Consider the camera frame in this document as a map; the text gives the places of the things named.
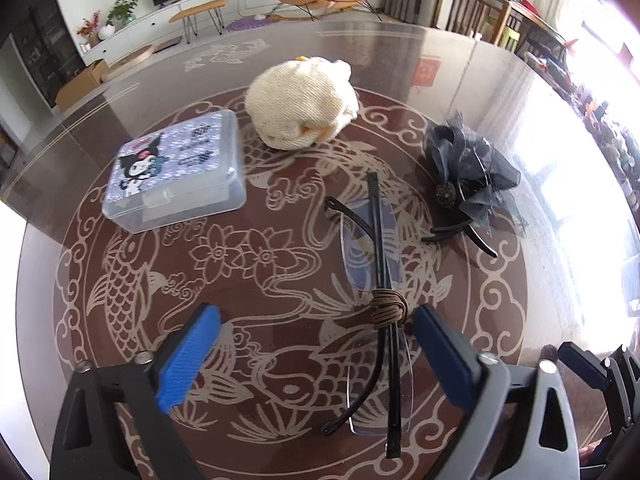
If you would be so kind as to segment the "white tv cabinet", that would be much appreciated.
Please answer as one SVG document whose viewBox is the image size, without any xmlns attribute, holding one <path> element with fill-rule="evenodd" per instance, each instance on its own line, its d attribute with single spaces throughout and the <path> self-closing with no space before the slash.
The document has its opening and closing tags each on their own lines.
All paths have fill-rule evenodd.
<svg viewBox="0 0 640 480">
<path fill-rule="evenodd" d="M 214 0 L 180 0 L 168 3 L 114 32 L 112 36 L 81 55 L 81 58 L 86 65 L 96 60 L 104 60 L 108 64 L 112 64 L 130 52 L 148 44 L 158 44 L 172 37 L 183 35 L 183 24 L 180 18 L 172 23 L 170 19 L 183 10 L 202 6 L 211 1 Z M 222 22 L 224 26 L 228 26 L 229 23 L 244 15 L 266 14 L 276 4 L 277 0 L 229 0 L 220 11 Z"/>
</svg>

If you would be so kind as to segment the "red flower vase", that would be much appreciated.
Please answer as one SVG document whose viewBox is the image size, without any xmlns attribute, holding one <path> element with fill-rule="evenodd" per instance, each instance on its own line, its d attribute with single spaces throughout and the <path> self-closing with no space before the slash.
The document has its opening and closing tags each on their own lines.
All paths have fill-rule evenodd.
<svg viewBox="0 0 640 480">
<path fill-rule="evenodd" d="M 90 47 L 95 47 L 99 42 L 98 31 L 100 28 L 100 16 L 101 12 L 93 12 L 91 18 L 85 18 L 82 21 L 82 25 L 76 29 L 76 34 L 84 38 Z"/>
</svg>

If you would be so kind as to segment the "green potted plant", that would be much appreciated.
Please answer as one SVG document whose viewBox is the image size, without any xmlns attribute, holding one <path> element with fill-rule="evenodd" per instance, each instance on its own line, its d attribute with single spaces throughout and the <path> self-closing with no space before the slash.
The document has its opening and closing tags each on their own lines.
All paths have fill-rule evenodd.
<svg viewBox="0 0 640 480">
<path fill-rule="evenodd" d="M 134 10 L 138 3 L 139 0 L 116 0 L 107 14 L 106 24 L 120 27 L 128 25 L 136 18 Z"/>
</svg>

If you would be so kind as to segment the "dark tulle flower hairclip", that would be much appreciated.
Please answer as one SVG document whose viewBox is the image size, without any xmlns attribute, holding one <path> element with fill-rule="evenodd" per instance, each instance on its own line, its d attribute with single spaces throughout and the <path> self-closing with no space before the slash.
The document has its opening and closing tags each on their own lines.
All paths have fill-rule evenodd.
<svg viewBox="0 0 640 480">
<path fill-rule="evenodd" d="M 423 155 L 436 171 L 435 200 L 448 214 L 450 223 L 435 226 L 422 240 L 435 244 L 465 235 L 485 255 L 497 258 L 498 252 L 475 229 L 490 231 L 490 217 L 501 209 L 524 228 L 526 221 L 512 191 L 521 183 L 522 174 L 487 138 L 469 128 L 457 112 L 442 124 L 430 122 L 423 140 Z"/>
</svg>

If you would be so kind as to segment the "dark wooden dining chair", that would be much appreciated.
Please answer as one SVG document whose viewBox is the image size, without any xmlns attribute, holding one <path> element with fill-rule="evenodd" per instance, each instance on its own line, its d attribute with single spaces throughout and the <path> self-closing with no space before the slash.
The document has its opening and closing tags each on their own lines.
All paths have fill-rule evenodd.
<svg viewBox="0 0 640 480">
<path fill-rule="evenodd" d="M 475 38 L 523 56 L 562 50 L 566 40 L 516 0 L 436 0 L 431 26 Z"/>
</svg>

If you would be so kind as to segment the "brown cardboard box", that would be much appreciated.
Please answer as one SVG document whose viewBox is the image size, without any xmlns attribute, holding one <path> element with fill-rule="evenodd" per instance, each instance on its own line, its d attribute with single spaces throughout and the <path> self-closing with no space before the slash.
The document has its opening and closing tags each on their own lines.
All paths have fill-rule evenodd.
<svg viewBox="0 0 640 480">
<path fill-rule="evenodd" d="M 96 60 L 60 89 L 55 103 L 61 112 L 65 112 L 84 96 L 102 84 L 102 76 L 107 71 L 105 60 Z"/>
</svg>

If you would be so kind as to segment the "white cardboard storage box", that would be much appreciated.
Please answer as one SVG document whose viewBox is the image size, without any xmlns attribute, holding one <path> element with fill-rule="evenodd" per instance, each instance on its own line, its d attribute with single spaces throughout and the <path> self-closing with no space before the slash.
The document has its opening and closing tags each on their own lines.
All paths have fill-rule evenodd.
<svg viewBox="0 0 640 480">
<path fill-rule="evenodd" d="M 18 259 L 25 221 L 5 204 L 1 205 L 1 444 L 12 457 L 8 476 L 33 479 L 30 418 L 24 395 L 16 336 L 16 283 Z"/>
</svg>

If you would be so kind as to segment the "black display shelf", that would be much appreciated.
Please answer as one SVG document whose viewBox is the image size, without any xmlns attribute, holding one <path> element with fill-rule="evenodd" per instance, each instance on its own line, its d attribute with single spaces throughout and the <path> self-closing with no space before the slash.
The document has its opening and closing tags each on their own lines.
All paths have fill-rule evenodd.
<svg viewBox="0 0 640 480">
<path fill-rule="evenodd" d="M 12 37 L 35 86 L 48 105 L 55 107 L 58 92 L 86 68 L 58 0 L 34 0 Z"/>
</svg>

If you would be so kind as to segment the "clear plastic cartoon box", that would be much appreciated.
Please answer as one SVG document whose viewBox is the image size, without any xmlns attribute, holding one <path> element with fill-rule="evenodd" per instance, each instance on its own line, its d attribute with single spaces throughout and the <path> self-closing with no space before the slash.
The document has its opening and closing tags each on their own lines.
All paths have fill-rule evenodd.
<svg viewBox="0 0 640 480">
<path fill-rule="evenodd" d="M 123 145 L 102 214 L 136 234 L 237 210 L 245 202 L 238 118 L 232 110 L 218 110 Z"/>
</svg>

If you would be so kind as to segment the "orange wooden bench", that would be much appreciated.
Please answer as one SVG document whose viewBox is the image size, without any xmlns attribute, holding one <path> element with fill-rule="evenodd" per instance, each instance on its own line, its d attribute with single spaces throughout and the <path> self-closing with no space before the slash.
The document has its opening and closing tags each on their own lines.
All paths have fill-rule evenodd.
<svg viewBox="0 0 640 480">
<path fill-rule="evenodd" d="M 179 11 L 174 14 L 169 21 L 171 23 L 179 22 L 182 25 L 183 36 L 186 38 L 186 43 L 191 43 L 192 36 L 198 36 L 198 16 L 206 13 L 212 20 L 216 32 L 222 35 L 227 27 L 224 24 L 224 17 L 222 16 L 222 10 L 229 3 L 230 0 L 210 0 L 206 3 L 201 3 L 198 6 L 190 6 L 190 8 Z"/>
</svg>

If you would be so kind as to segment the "black rimmed glasses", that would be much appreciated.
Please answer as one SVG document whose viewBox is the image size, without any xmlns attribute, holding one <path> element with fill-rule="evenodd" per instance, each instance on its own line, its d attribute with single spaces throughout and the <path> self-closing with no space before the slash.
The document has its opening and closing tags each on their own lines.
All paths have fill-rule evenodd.
<svg viewBox="0 0 640 480">
<path fill-rule="evenodd" d="M 340 216 L 341 253 L 346 278 L 363 294 L 363 313 L 370 327 L 352 345 L 347 365 L 346 408 L 322 427 L 329 437 L 347 425 L 355 434 L 374 434 L 357 416 L 364 408 L 383 412 L 385 457 L 396 460 L 401 453 L 406 423 L 405 381 L 402 364 L 410 361 L 401 335 L 409 306 L 395 287 L 400 270 L 400 251 L 394 241 L 393 208 L 383 200 L 375 171 L 366 174 L 367 195 L 346 204 L 336 197 L 324 200 L 324 209 Z"/>
</svg>

